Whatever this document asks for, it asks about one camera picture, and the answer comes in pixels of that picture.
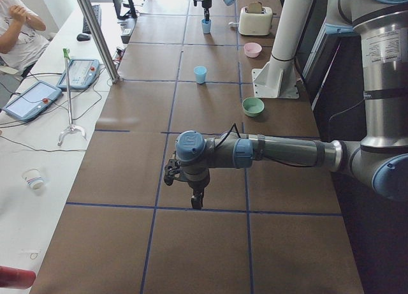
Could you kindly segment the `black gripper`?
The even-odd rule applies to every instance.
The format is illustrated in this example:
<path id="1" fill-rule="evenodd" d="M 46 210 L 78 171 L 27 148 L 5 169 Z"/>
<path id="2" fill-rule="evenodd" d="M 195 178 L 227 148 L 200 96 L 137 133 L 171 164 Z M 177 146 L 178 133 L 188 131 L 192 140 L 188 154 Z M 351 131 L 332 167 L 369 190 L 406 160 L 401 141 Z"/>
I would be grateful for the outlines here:
<path id="1" fill-rule="evenodd" d="M 209 10 L 212 7 L 212 0 L 201 0 L 202 8 Z"/>
<path id="2" fill-rule="evenodd" d="M 199 181 L 188 182 L 189 187 L 193 190 L 191 197 L 191 205 L 193 209 L 201 209 L 203 206 L 203 196 L 205 188 L 208 186 L 208 177 L 205 177 Z"/>

